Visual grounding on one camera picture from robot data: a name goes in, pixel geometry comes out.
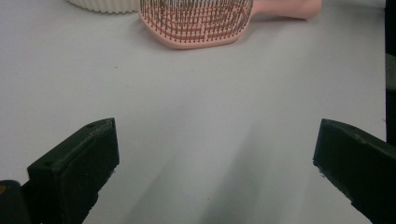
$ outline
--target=white surface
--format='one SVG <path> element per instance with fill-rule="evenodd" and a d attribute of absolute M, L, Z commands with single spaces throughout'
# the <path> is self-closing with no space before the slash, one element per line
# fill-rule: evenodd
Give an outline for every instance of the white surface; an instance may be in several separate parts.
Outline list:
<path fill-rule="evenodd" d="M 384 1 L 256 17 L 234 44 L 171 50 L 136 14 L 0 1 L 0 178 L 116 118 L 120 166 L 85 224 L 370 223 L 312 157 L 322 118 L 385 139 Z"/>

